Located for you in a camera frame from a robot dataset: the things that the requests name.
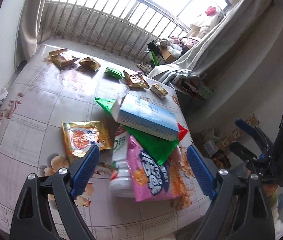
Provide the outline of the gold snack wrapper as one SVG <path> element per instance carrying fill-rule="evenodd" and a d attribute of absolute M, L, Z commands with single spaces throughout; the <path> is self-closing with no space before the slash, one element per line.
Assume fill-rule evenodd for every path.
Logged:
<path fill-rule="evenodd" d="M 63 122 L 62 134 L 69 163 L 82 158 L 92 145 L 96 145 L 100 151 L 113 148 L 103 121 Z"/>

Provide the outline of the white yogurt drink bottle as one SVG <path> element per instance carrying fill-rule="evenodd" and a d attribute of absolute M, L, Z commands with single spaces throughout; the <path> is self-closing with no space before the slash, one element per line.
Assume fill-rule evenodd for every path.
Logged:
<path fill-rule="evenodd" d="M 120 125 L 115 133 L 110 175 L 110 192 L 116 197 L 134 198 L 131 174 L 126 161 L 130 134 Z"/>

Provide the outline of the green chips bag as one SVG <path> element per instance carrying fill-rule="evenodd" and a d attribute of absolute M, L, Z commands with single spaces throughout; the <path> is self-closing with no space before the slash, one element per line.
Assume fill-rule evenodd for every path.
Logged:
<path fill-rule="evenodd" d="M 102 99 L 95 98 L 95 101 L 100 105 L 107 113 L 111 115 L 110 109 L 113 106 L 116 99 Z M 155 159 L 155 161 L 162 165 L 178 146 L 179 141 L 176 137 L 173 141 L 168 141 L 154 135 L 139 131 L 134 128 L 123 125 L 130 135 L 133 135 L 141 147 L 148 152 L 148 154 Z"/>

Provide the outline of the pink chips bag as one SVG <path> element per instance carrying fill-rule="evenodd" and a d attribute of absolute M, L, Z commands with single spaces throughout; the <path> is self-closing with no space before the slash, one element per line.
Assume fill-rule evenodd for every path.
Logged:
<path fill-rule="evenodd" d="M 128 137 L 126 162 L 136 202 L 175 199 L 187 192 L 175 164 L 158 164 L 133 136 Z"/>

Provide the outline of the blue white tissue box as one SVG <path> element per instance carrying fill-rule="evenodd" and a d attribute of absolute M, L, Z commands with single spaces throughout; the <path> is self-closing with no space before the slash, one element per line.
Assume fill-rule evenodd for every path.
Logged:
<path fill-rule="evenodd" d="M 174 113 L 131 94 L 119 96 L 110 112 L 116 122 L 168 141 L 179 133 Z"/>

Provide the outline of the red snack bag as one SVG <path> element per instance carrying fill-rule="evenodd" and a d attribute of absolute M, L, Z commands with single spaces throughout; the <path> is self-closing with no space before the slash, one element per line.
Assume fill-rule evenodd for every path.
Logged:
<path fill-rule="evenodd" d="M 178 129 L 179 132 L 177 137 L 178 137 L 178 141 L 181 142 L 184 139 L 184 137 L 188 134 L 188 130 L 179 123 L 178 123 Z"/>

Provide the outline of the floral plastic tablecloth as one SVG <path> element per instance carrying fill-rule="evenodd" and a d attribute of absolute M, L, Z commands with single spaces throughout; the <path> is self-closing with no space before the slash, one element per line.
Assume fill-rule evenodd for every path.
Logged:
<path fill-rule="evenodd" d="M 121 81 L 104 74 L 107 68 L 122 67 L 101 60 L 95 72 L 77 64 L 60 70 L 49 62 L 53 51 L 53 46 L 40 46 L 0 109 L 0 230 L 9 233 L 28 174 L 51 175 L 91 144 L 99 146 L 100 162 L 78 209 L 97 239 L 156 239 L 197 225 L 210 200 L 186 159 L 173 167 L 181 173 L 176 186 L 186 190 L 181 198 L 138 203 L 127 188 L 112 189 L 120 170 L 112 151 L 126 139 L 115 137 L 119 125 L 96 100 L 129 93 Z"/>

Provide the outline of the beige curtain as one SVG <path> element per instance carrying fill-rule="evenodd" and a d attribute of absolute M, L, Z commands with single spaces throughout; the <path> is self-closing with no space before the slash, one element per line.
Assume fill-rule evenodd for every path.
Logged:
<path fill-rule="evenodd" d="M 248 34 L 273 0 L 241 0 L 197 45 L 171 64 L 156 66 L 148 75 L 158 82 L 201 78 Z"/>
<path fill-rule="evenodd" d="M 37 50 L 37 40 L 41 25 L 45 0 L 25 0 L 19 20 L 15 49 L 15 65 L 29 61 Z"/>

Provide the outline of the beige biscuit pack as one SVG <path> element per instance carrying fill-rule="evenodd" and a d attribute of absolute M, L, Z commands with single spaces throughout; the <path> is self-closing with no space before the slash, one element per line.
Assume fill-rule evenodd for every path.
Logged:
<path fill-rule="evenodd" d="M 159 83 L 154 83 L 150 90 L 156 94 L 160 99 L 164 99 L 168 95 L 168 91 L 164 89 Z"/>

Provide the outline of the small green snack packet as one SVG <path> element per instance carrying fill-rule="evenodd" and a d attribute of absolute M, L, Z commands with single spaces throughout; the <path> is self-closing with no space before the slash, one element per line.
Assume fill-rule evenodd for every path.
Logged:
<path fill-rule="evenodd" d="M 123 75 L 122 75 L 121 71 L 116 69 L 116 68 L 107 67 L 106 70 L 105 70 L 105 74 L 107 76 L 111 76 L 111 77 L 114 77 L 116 79 L 123 79 Z"/>

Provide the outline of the brown red snack packet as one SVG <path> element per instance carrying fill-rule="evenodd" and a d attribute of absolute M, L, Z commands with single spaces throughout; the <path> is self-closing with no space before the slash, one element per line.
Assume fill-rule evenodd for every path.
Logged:
<path fill-rule="evenodd" d="M 149 84 L 144 80 L 140 73 L 128 74 L 128 72 L 123 71 L 126 83 L 131 88 L 150 88 Z"/>

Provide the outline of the small gold snack packet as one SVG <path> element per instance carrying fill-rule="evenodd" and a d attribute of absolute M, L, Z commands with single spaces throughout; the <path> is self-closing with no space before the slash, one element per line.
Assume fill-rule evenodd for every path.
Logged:
<path fill-rule="evenodd" d="M 91 57 L 86 57 L 78 61 L 78 64 L 85 69 L 93 71 L 97 71 L 101 67 L 101 64 L 99 64 L 94 58 Z"/>

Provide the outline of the cardboard box with clutter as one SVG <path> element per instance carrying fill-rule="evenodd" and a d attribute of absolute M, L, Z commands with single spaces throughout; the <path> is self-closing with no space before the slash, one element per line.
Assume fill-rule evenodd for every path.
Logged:
<path fill-rule="evenodd" d="M 156 43 L 165 63 L 173 63 L 200 42 L 198 37 L 169 37 Z"/>

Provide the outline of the left beige curtain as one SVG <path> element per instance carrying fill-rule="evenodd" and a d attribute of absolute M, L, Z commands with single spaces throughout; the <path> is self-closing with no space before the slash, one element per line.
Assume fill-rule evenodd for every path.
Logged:
<path fill-rule="evenodd" d="M 25 0 L 19 20 L 15 49 L 15 65 L 29 61 L 37 50 L 37 40 L 41 25 L 45 0 Z"/>

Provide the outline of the metal balcony railing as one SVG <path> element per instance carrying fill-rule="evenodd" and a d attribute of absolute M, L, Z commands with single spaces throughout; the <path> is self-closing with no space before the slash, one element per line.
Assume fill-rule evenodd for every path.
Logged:
<path fill-rule="evenodd" d="M 38 41 L 65 38 L 143 61 L 150 42 L 189 30 L 147 0 L 45 0 Z"/>

